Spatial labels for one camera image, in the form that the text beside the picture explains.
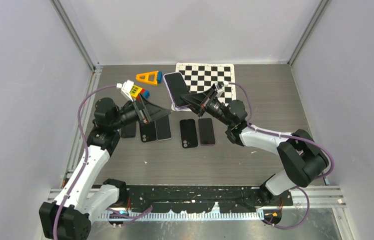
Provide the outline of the phone with white edge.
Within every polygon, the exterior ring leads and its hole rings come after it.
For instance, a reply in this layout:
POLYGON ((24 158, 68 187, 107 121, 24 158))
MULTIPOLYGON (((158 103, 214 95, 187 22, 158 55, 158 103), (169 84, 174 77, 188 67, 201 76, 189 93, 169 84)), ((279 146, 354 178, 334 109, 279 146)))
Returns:
POLYGON ((189 103, 181 98, 181 95, 190 93, 183 75, 180 72, 167 73, 163 75, 163 82, 168 90, 173 109, 177 112, 190 111, 189 103))

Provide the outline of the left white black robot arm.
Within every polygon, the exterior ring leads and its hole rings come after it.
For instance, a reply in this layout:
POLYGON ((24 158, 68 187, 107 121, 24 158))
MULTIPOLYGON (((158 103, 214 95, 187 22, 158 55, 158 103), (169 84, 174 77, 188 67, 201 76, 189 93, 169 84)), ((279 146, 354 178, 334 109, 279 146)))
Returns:
POLYGON ((98 176, 121 138, 119 130, 135 122, 150 124, 168 116, 167 108, 149 102, 142 95, 128 100, 122 108, 105 97, 95 104, 94 127, 84 137, 85 151, 73 175, 52 202, 44 202, 39 216, 44 236, 53 240, 85 240, 91 226, 110 206, 127 203, 126 183, 108 179, 88 196, 98 176))

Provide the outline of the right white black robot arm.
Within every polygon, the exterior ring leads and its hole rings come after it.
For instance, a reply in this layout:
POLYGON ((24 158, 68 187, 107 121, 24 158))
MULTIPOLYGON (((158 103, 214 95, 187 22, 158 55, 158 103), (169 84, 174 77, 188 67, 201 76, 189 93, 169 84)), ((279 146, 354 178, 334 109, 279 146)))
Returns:
POLYGON ((233 144, 279 156, 283 170, 267 179, 257 191, 263 203, 273 205, 285 191, 305 188, 313 180, 324 177, 323 171, 332 167, 332 157, 307 131, 278 132, 251 124, 250 114, 242 101, 232 100, 228 104, 219 101, 224 88, 220 82, 204 92, 184 93, 180 98, 199 117, 208 113, 225 124, 225 134, 233 144))

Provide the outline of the white edged bare phone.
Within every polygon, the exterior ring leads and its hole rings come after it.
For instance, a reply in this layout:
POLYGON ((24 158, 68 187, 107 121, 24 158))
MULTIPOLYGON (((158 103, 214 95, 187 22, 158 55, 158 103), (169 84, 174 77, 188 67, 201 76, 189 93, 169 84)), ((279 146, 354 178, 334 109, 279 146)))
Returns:
POLYGON ((158 141, 169 140, 172 137, 169 116, 155 121, 156 137, 158 141))

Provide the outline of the purple edged bare phone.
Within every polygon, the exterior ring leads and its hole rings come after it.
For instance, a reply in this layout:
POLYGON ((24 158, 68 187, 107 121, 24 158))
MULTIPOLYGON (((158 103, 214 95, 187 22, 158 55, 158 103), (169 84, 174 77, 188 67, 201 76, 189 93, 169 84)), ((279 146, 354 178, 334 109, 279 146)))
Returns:
POLYGON ((202 146, 215 145, 215 134, 212 119, 201 118, 198 120, 200 144, 202 146))

